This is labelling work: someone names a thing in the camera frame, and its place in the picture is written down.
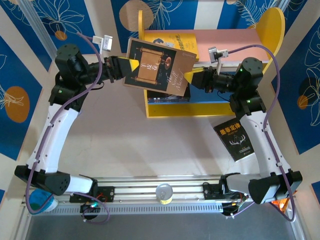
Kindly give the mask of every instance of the white floral pattern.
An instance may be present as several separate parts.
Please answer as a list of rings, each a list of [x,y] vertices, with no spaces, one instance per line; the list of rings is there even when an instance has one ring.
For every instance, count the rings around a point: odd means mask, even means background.
[[[247,26],[256,28],[265,11],[274,7],[277,2],[278,0],[269,0],[267,3],[267,0],[264,0],[262,7],[259,8],[255,0],[236,0],[234,5],[237,6],[240,16],[247,22]]]
[[[1,1],[14,17],[29,25],[18,5],[9,0]],[[57,31],[65,34],[67,32],[72,34],[82,32],[77,24],[81,23],[85,16],[70,10],[69,0],[33,0],[31,3],[50,35],[53,35]]]
[[[306,0],[291,0],[288,4],[288,7],[286,8],[286,11],[284,12],[284,18],[287,20],[289,12],[297,12],[300,11],[300,9],[303,6],[303,3]]]
[[[6,59],[7,59],[6,55],[0,54],[0,70],[5,66]],[[3,109],[5,105],[10,106],[10,103],[23,106],[24,104],[23,102],[21,102],[23,99],[24,97],[17,98],[6,93],[6,91],[0,85],[0,109]]]
[[[306,74],[309,86],[302,94],[305,98],[298,104],[299,107],[311,107],[310,126],[317,126],[320,124],[320,26],[311,38],[304,64],[308,67]]]

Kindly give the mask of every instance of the brown book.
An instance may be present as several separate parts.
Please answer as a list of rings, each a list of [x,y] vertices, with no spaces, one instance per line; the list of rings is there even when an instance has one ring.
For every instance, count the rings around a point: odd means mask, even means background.
[[[148,41],[130,38],[127,58],[139,60],[124,79],[124,85],[183,96],[188,82],[184,78],[196,62],[196,54]]]

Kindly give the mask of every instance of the white stripe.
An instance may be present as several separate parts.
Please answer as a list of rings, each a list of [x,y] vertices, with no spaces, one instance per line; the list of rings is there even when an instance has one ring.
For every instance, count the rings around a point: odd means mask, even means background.
[[[109,52],[109,55],[121,55],[122,52],[111,1],[84,0],[84,3],[94,30],[94,34],[98,37],[103,37],[104,35],[112,36],[112,49],[111,52]]]
[[[217,29],[224,0],[198,0],[194,29]]]

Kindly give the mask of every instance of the black cable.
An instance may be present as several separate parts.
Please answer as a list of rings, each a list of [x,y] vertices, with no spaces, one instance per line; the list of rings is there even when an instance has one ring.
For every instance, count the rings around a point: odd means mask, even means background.
[[[216,94],[218,95],[218,97],[219,97],[219,98],[221,98],[221,99],[223,99],[223,100],[227,101],[228,103],[230,103],[230,101],[229,101],[228,99],[226,99],[226,98],[224,98],[224,97],[220,96],[220,95],[219,95],[219,93],[222,93],[222,92],[220,92],[220,91],[217,91],[217,92],[216,92]]]
[[[105,83],[102,81],[101,83],[99,83],[99,85],[100,84],[102,84],[102,86],[101,87],[97,87],[97,88],[93,88],[93,89],[91,89],[91,91],[93,91],[93,90],[100,90],[100,89],[102,89],[104,86],[105,86]]]

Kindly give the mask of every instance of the black book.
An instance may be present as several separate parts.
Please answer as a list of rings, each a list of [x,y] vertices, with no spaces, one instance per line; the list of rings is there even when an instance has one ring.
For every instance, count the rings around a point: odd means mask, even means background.
[[[213,129],[235,162],[254,153],[248,134],[237,118],[215,126]]]

